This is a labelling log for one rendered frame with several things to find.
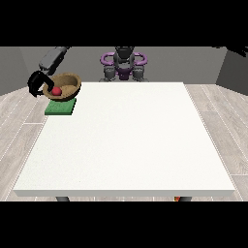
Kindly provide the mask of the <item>green square pad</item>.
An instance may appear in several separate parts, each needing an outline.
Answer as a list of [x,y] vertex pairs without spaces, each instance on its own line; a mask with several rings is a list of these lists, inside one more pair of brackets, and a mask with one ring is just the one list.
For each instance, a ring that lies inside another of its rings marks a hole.
[[46,107],[45,115],[71,115],[76,102],[76,98],[67,102],[50,101]]

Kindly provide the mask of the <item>brown wooden bowl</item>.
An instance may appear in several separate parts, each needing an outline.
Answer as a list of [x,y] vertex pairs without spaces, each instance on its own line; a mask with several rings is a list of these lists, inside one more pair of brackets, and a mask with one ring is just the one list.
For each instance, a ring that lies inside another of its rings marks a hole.
[[46,84],[43,87],[43,93],[55,102],[67,102],[74,99],[81,87],[80,77],[73,73],[58,74],[51,77],[51,79],[54,82],[54,86],[62,90],[61,95],[53,96],[51,92],[48,92],[48,86]]

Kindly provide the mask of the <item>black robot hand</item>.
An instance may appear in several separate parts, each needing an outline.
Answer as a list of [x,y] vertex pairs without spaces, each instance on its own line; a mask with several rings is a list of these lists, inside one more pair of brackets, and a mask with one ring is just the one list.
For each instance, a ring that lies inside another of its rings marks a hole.
[[54,82],[47,75],[47,73],[44,73],[43,71],[34,72],[27,81],[29,93],[34,97],[43,95],[43,92],[40,91],[40,87],[44,83],[48,86],[48,91],[51,91],[54,87]]
[[237,53],[242,57],[245,57],[248,53],[248,47],[246,46],[227,46],[227,50]]

